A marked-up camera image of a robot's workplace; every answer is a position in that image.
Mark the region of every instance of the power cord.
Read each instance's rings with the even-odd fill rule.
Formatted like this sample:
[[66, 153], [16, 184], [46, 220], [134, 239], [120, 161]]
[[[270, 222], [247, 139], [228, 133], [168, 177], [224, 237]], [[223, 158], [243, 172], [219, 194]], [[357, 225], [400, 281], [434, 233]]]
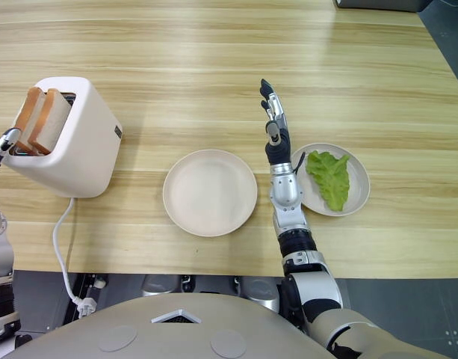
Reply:
[[71, 298], [71, 301], [77, 306], [79, 312], [79, 318], [83, 316], [89, 316], [90, 314], [96, 311], [97, 303], [92, 298], [84, 298], [81, 299], [74, 295], [71, 290], [71, 285], [69, 283], [69, 277], [66, 270], [66, 264], [64, 263], [64, 259], [61, 256], [61, 252], [59, 251], [59, 243], [58, 243], [58, 232], [59, 227], [62, 225], [64, 220], [66, 219], [67, 215], [70, 214], [72, 208], [74, 207], [75, 198], [71, 198], [69, 201], [69, 205], [64, 211], [59, 221], [56, 222], [55, 228], [52, 231], [52, 245], [55, 248], [56, 257], [58, 258], [59, 265], [61, 266], [61, 271], [63, 272], [63, 279], [64, 279], [64, 286], [66, 287], [67, 295]]
[[447, 6], [458, 7], [458, 4], [451, 4], [449, 1], [446, 1], [446, 0], [439, 0], [439, 1], [442, 2], [443, 4], [446, 4]]

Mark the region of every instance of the table surface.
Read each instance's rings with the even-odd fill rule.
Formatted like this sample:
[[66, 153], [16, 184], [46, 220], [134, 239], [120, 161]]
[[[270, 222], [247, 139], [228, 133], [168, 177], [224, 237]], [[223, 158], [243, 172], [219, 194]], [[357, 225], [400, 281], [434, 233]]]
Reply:
[[[356, 214], [306, 210], [334, 275], [458, 277], [458, 81], [416, 14], [331, 0], [1, 0], [0, 134], [49, 76], [88, 78], [124, 126], [109, 188], [62, 227], [70, 271], [282, 275], [264, 77], [294, 150], [337, 144], [370, 175]], [[180, 230], [161, 198], [170, 167], [205, 148], [240, 156], [259, 186], [252, 217], [217, 238]], [[16, 269], [59, 270], [50, 236], [67, 204], [0, 170]]]

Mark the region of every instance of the green lettuce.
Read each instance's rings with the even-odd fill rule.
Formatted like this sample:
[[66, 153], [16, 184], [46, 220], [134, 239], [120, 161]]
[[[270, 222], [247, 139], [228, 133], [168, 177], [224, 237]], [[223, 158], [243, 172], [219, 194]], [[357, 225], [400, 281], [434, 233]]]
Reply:
[[320, 188], [321, 197], [332, 211], [340, 212], [348, 199], [350, 179], [347, 172], [348, 155], [336, 159], [328, 152], [309, 154], [306, 173], [311, 174]]

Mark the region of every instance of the white plate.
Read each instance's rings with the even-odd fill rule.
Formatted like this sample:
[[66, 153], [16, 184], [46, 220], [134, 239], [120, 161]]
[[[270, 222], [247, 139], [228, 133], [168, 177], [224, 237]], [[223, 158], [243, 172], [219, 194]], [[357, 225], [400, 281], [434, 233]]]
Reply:
[[239, 228], [257, 202], [257, 182], [236, 155], [200, 150], [179, 160], [162, 189], [170, 219], [197, 236], [215, 237]]
[[[319, 153], [330, 152], [337, 159], [343, 155], [350, 156], [347, 162], [350, 189], [348, 190], [348, 200], [340, 212], [335, 212], [328, 208], [327, 203], [320, 195], [317, 183], [315, 183], [312, 176], [306, 173], [306, 161], [309, 154], [313, 151], [318, 151]], [[294, 168], [297, 166], [303, 152], [306, 153], [306, 157], [298, 170], [297, 181], [303, 189], [302, 203], [305, 206], [322, 215], [339, 217], [350, 215], [365, 205], [370, 196], [370, 179], [368, 178], [365, 166], [352, 153], [334, 144], [307, 144], [291, 156], [291, 163]]]

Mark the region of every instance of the floor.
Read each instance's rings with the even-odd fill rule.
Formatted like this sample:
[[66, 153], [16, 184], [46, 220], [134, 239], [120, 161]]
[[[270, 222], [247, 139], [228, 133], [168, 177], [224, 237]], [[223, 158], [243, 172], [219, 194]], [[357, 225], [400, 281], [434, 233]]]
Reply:
[[[434, 0], [420, 17], [458, 78], [458, 0], [451, 4], [456, 7]], [[143, 274], [110, 274], [99, 309], [140, 296], [142, 281]], [[458, 358], [458, 279], [341, 279], [338, 284], [346, 307], [401, 340]], [[62, 325], [68, 299], [61, 274], [17, 271], [14, 291], [22, 332], [38, 337]]]

